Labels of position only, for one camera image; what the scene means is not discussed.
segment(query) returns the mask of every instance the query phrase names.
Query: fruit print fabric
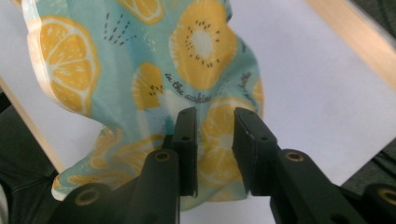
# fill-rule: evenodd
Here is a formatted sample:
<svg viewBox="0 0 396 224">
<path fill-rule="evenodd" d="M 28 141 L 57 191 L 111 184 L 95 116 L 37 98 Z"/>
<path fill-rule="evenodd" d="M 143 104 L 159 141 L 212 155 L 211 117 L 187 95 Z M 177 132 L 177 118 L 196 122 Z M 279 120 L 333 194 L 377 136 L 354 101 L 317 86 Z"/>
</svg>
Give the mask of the fruit print fabric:
<svg viewBox="0 0 396 224">
<path fill-rule="evenodd" d="M 199 194 L 182 197 L 181 208 L 246 198 L 231 149 L 233 110 L 261 114 L 262 84 L 252 51 L 227 25 L 227 0 L 23 0 L 22 8 L 42 89 L 104 124 L 91 152 L 54 180 L 55 198 L 137 177 L 192 106 Z"/>
</svg>

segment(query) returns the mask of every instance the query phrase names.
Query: kiwi slice print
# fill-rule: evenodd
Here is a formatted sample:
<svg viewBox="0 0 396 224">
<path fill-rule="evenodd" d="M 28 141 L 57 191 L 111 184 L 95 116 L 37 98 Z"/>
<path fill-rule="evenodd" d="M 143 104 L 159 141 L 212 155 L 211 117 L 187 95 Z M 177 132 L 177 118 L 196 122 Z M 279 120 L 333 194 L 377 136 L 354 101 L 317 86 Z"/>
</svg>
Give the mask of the kiwi slice print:
<svg viewBox="0 0 396 224">
<path fill-rule="evenodd" d="M 172 33 L 170 50 L 177 72 L 196 90 L 212 88 L 236 53 L 236 35 L 226 18 L 220 2 L 194 1 Z"/>
<path fill-rule="evenodd" d="M 163 81 L 160 69 L 152 63 L 142 63 L 134 76 L 132 95 L 138 110 L 161 105 L 159 96 L 163 95 Z"/>
</svg>

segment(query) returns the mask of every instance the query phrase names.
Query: white table surface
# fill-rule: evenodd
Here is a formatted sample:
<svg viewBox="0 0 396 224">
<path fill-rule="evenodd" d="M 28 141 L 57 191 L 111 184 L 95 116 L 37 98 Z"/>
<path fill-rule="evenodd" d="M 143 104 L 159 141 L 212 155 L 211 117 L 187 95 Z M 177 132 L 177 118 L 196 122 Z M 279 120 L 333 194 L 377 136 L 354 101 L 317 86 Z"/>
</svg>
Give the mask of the white table surface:
<svg viewBox="0 0 396 224">
<path fill-rule="evenodd" d="M 304 151 L 340 185 L 396 136 L 396 94 L 304 0 L 231 0 L 230 25 L 262 70 L 264 121 L 282 148 Z M 21 12 L 0 2 L 0 78 L 62 170 L 90 150 L 101 124 L 62 110 L 39 89 Z M 205 203 L 181 223 L 274 223 L 268 198 Z"/>
</svg>

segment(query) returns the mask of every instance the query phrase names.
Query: crumpled fabric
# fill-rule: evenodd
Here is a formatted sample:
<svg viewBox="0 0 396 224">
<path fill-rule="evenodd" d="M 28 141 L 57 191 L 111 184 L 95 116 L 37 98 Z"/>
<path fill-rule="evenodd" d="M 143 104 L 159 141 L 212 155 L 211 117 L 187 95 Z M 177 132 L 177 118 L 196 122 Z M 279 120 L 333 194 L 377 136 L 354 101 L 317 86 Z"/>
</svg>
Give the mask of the crumpled fabric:
<svg viewBox="0 0 396 224">
<path fill-rule="evenodd" d="M 192 106 L 199 191 L 182 197 L 181 209 L 247 197 L 232 152 L 233 111 L 261 114 L 262 83 L 252 50 L 227 24 L 227 0 L 23 0 L 22 9 L 43 91 L 104 124 L 91 152 L 55 178 L 56 199 L 137 177 L 177 113 Z"/>
</svg>

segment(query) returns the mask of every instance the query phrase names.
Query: wooden board edge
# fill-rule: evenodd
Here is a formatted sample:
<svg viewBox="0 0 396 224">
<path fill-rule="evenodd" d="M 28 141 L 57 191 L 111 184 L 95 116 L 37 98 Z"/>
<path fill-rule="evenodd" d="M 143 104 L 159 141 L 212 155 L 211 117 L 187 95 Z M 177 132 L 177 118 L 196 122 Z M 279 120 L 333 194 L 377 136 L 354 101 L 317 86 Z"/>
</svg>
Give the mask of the wooden board edge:
<svg viewBox="0 0 396 224">
<path fill-rule="evenodd" d="M 347 0 L 306 0 L 344 41 L 396 91 L 396 49 Z"/>
<path fill-rule="evenodd" d="M 12 103 L 12 105 L 17 110 L 18 114 L 21 116 L 23 122 L 26 124 L 30 132 L 35 137 L 35 140 L 38 144 L 43 148 L 44 153 L 47 155 L 55 169 L 58 173 L 64 171 L 64 166 L 62 165 L 61 161 L 59 160 L 58 156 L 55 154 L 52 146 L 47 141 L 47 139 L 43 136 L 43 134 L 38 130 L 37 126 L 33 123 L 30 116 L 26 113 L 24 108 L 19 103 L 18 99 L 12 93 L 10 88 L 8 87 L 7 83 L 0 77 L 0 87 L 3 89 L 3 92 L 6 94 L 8 100 Z"/>
</svg>

